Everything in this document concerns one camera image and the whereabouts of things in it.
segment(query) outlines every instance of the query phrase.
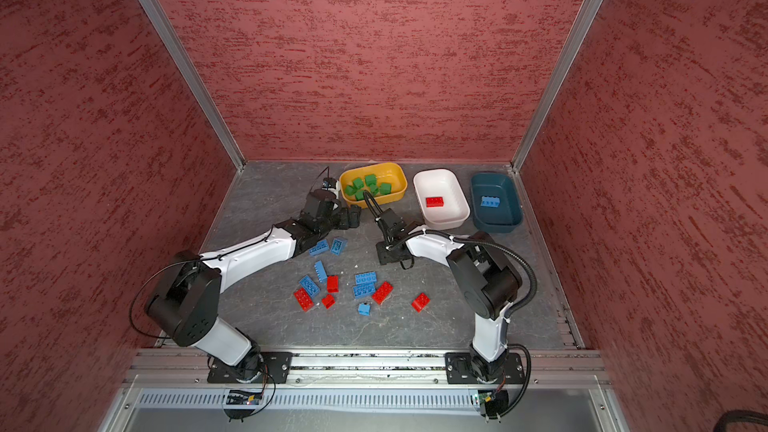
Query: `building block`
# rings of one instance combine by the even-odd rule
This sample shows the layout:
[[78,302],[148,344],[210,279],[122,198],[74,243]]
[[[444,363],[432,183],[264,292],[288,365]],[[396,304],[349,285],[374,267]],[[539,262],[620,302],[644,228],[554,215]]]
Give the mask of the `building block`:
[[328,276],[328,282],[326,282],[326,288],[328,289],[328,293],[333,292],[338,293],[339,292],[339,276],[338,275],[329,275]]
[[498,197],[480,197],[481,207],[498,207],[502,201]]
[[427,197],[427,207],[443,207],[444,205],[442,197]]
[[355,293],[355,298],[363,298],[373,294],[376,291],[376,284],[368,282],[367,284],[355,285],[352,287],[352,292]]
[[376,290],[374,293],[372,299],[376,301],[377,304],[381,305],[382,302],[384,302],[384,299],[389,296],[389,293],[392,291],[393,287],[392,284],[389,282],[384,282],[381,287]]
[[322,266],[321,261],[315,262],[315,272],[317,272],[317,280],[325,282],[328,279],[326,268]]
[[336,237],[333,239],[333,244],[331,245],[331,253],[334,255],[340,255],[342,252],[344,252],[344,247],[346,247],[346,239],[342,237]]
[[424,294],[424,292],[420,293],[415,301],[411,303],[411,306],[413,306],[414,309],[416,309],[417,312],[421,312],[424,307],[427,306],[429,303],[429,297]]
[[331,305],[335,303],[336,303],[336,300],[333,298],[331,294],[328,294],[322,298],[322,304],[326,306],[326,309],[331,308]]
[[318,242],[317,245],[315,245],[310,249],[310,255],[314,257],[315,255],[320,255],[324,252],[328,252],[328,249],[329,249],[328,241],[323,239],[320,242]]
[[304,275],[304,278],[302,278],[299,283],[302,287],[304,287],[304,290],[310,295],[310,297],[314,298],[315,295],[318,295],[320,293],[320,287],[315,285],[314,282],[312,282],[312,279],[309,275]]
[[303,289],[300,288],[296,292],[293,293],[293,297],[296,298],[296,301],[301,306],[301,309],[306,312],[312,308],[312,306],[315,304],[312,302],[312,297]]
[[355,285],[367,284],[368,282],[376,282],[375,272],[364,272],[355,275]]

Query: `red block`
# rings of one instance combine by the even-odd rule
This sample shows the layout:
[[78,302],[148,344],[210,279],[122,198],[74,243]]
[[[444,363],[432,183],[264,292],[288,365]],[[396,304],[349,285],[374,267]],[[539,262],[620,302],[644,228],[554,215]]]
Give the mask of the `red block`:
[[301,305],[301,308],[303,309],[304,312],[310,310],[312,306],[315,304],[312,301],[312,297],[310,297],[310,295],[303,288],[300,288],[299,290],[294,292],[293,297],[296,298],[296,300],[298,301],[299,305]]
[[424,307],[427,306],[429,303],[429,297],[427,297],[424,292],[420,293],[415,301],[411,303],[414,309],[416,309],[417,312],[421,312]]
[[381,305],[382,302],[384,302],[384,299],[387,298],[387,295],[392,291],[393,287],[392,284],[389,282],[384,282],[381,287],[379,287],[378,290],[373,294],[372,298],[376,301],[377,304]]
[[443,207],[442,197],[427,197],[427,207]]
[[329,275],[328,280],[326,281],[326,287],[328,287],[328,293],[339,293],[339,276]]
[[326,306],[326,308],[331,308],[331,305],[335,304],[336,300],[333,298],[331,294],[328,294],[325,296],[325,298],[322,300],[322,304]]

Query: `red wall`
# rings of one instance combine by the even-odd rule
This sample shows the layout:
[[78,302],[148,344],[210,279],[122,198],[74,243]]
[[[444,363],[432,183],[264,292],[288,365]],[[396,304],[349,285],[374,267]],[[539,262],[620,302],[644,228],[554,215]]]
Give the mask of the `red wall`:
[[0,428],[94,430],[151,342],[130,299],[200,246],[234,168],[136,0],[0,17]]
[[768,0],[605,0],[523,178],[635,432],[768,412]]
[[582,0],[160,0],[249,159],[508,162]]

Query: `yellow plastic container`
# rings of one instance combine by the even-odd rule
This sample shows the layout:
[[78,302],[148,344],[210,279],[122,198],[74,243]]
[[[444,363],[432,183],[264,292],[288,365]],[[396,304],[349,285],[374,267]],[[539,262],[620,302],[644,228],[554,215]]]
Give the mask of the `yellow plastic container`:
[[365,181],[366,176],[371,174],[376,175],[376,184],[380,185],[382,182],[388,182],[392,184],[392,193],[386,196],[376,196],[376,201],[379,204],[389,204],[390,202],[396,202],[400,200],[405,194],[408,188],[408,180],[406,174],[402,173],[402,168],[394,162],[384,162],[383,164],[373,164],[372,166],[365,166],[359,168],[353,168],[341,174],[339,182],[341,182],[341,191],[344,195],[344,200],[348,205],[355,204],[362,208],[368,208],[365,200],[355,200],[355,197],[349,197],[344,189],[347,186],[352,185],[352,180],[360,177]]

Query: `blue block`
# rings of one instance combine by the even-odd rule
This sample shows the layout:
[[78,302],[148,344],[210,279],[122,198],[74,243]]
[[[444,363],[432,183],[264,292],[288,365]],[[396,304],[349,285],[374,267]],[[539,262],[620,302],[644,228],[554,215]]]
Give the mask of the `blue block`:
[[326,274],[326,268],[322,266],[321,261],[315,262],[315,272],[317,272],[317,278],[321,282],[328,280],[328,274]]
[[323,239],[310,249],[310,255],[320,255],[323,252],[328,252],[328,241]]
[[367,297],[376,292],[376,284],[368,282],[367,284],[355,285],[352,287],[352,292],[355,293],[355,298]]
[[501,203],[502,201],[498,197],[480,197],[481,207],[498,207]]
[[318,295],[320,293],[320,288],[315,285],[314,282],[312,282],[312,279],[309,275],[304,275],[304,278],[299,281],[302,287],[304,287],[304,290],[310,295],[310,297],[314,298],[315,295]]
[[331,253],[334,255],[339,255],[344,251],[344,247],[346,247],[346,239],[336,237],[333,239],[333,245],[331,245]]
[[355,275],[355,285],[367,284],[369,282],[370,283],[376,282],[375,272],[365,272],[362,274]]

